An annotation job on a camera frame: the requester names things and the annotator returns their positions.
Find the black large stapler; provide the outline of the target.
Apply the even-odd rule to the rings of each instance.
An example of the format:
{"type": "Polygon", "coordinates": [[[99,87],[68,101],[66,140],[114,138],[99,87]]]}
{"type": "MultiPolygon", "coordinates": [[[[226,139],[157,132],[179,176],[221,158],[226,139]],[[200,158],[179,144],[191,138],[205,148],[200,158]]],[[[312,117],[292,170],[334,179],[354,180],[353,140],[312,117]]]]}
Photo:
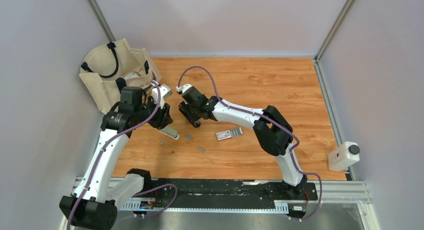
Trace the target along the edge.
{"type": "Polygon", "coordinates": [[[201,122],[199,121],[200,116],[196,114],[190,105],[182,101],[178,105],[178,110],[194,128],[199,128],[201,126],[201,122]]]}

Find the long staple strip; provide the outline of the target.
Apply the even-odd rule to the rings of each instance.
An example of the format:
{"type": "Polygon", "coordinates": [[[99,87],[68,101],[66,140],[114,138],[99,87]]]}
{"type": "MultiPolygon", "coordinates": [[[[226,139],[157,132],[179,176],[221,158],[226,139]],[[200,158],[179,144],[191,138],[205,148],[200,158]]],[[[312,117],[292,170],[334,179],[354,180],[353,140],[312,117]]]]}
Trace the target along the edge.
{"type": "Polygon", "coordinates": [[[193,137],[190,136],[190,135],[188,135],[188,134],[186,134],[184,137],[187,138],[188,140],[192,140],[193,139],[193,137]]]}

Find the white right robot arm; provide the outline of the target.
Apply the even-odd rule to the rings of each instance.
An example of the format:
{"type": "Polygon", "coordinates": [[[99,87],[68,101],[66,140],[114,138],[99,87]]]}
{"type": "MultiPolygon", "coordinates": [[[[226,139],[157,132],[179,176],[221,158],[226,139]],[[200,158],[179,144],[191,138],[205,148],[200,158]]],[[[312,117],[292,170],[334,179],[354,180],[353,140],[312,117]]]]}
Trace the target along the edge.
{"type": "Polygon", "coordinates": [[[294,153],[298,143],[293,141],[298,138],[276,107],[249,108],[217,96],[208,98],[190,84],[178,86],[176,91],[183,98],[179,110],[194,127],[199,127],[199,120],[204,119],[229,122],[252,130],[260,147],[275,157],[283,175],[286,195],[296,200],[305,193],[308,178],[294,153]]]}

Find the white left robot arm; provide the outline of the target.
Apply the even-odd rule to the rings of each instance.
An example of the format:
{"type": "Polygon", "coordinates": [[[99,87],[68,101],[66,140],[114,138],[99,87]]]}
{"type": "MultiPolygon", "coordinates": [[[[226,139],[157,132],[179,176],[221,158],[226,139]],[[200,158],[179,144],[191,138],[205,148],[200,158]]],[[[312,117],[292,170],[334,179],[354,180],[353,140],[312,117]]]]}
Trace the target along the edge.
{"type": "Polygon", "coordinates": [[[147,170],[132,168],[110,188],[112,173],[132,132],[150,124],[161,130],[173,122],[165,99],[172,90],[165,84],[152,83],[151,95],[140,87],[123,87],[120,100],[103,117],[93,158],[70,196],[63,196],[59,208],[67,218],[66,228],[110,230],[118,210],[134,196],[148,197],[156,191],[147,170]]]}

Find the beige canvas tote bag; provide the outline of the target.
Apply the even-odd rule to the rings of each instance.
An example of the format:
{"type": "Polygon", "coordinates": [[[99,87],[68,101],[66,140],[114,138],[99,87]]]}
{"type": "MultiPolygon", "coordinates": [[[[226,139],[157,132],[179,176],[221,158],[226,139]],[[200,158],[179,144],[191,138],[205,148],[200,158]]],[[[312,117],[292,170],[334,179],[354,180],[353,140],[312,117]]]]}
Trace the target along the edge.
{"type": "Polygon", "coordinates": [[[149,93],[154,87],[151,81],[162,79],[146,48],[132,48],[125,38],[93,48],[80,66],[79,77],[103,114],[120,101],[124,87],[149,93]]]}

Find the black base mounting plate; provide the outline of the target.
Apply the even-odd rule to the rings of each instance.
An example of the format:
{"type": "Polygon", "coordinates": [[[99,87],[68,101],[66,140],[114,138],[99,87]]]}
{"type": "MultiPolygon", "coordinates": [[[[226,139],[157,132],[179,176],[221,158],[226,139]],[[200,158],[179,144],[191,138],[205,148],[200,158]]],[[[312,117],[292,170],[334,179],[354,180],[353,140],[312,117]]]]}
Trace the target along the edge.
{"type": "Polygon", "coordinates": [[[301,194],[294,194],[281,180],[159,178],[142,192],[134,211],[276,213],[301,218],[319,199],[314,183],[307,182],[301,194]]]}

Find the white box with black knob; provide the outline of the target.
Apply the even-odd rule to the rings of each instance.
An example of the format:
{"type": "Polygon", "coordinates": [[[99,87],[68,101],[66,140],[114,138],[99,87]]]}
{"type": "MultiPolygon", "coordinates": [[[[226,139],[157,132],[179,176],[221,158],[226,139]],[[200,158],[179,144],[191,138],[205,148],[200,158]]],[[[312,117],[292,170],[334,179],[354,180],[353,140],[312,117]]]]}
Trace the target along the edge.
{"type": "Polygon", "coordinates": [[[328,154],[328,169],[340,172],[360,161],[360,147],[356,142],[345,141],[328,154]]]}

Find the aluminium frame rail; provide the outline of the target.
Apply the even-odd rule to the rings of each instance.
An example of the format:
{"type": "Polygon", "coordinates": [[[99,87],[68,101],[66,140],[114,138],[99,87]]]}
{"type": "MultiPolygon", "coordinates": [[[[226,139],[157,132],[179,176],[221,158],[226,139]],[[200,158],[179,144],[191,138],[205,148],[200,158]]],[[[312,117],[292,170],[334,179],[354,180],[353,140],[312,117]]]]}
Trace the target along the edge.
{"type": "Polygon", "coordinates": [[[308,181],[299,196],[289,196],[280,180],[154,178],[160,189],[130,198],[122,211],[288,214],[306,213],[316,204],[370,204],[360,181],[308,181]]]}

